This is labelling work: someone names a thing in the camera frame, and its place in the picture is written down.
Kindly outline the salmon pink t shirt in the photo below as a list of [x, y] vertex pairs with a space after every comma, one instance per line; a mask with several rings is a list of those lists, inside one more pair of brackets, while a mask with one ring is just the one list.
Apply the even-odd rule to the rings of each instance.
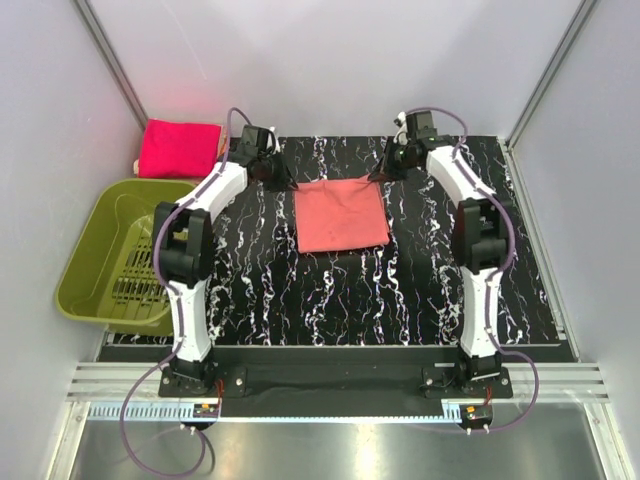
[[366, 177], [301, 183], [294, 192], [298, 251], [384, 246], [390, 229], [380, 186]]

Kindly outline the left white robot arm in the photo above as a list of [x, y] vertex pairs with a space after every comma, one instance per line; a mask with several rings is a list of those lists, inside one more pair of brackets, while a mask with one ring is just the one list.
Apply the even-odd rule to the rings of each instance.
[[162, 396], [204, 397], [222, 390], [205, 306], [214, 266], [213, 223], [254, 182], [271, 192], [297, 188], [273, 127], [244, 126], [236, 146], [193, 192], [156, 206], [152, 267], [168, 295], [173, 326], [172, 351], [159, 363]]

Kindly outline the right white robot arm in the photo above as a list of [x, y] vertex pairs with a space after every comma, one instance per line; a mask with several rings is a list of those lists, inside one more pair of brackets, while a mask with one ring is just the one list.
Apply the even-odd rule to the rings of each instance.
[[503, 273], [515, 255], [515, 234], [508, 205], [464, 159], [466, 136], [439, 134], [434, 111], [416, 108], [397, 115], [397, 132], [369, 180], [404, 180], [411, 169], [422, 168], [455, 206], [451, 252], [463, 278], [464, 318], [458, 359], [442, 387], [472, 397], [499, 381], [498, 300]]

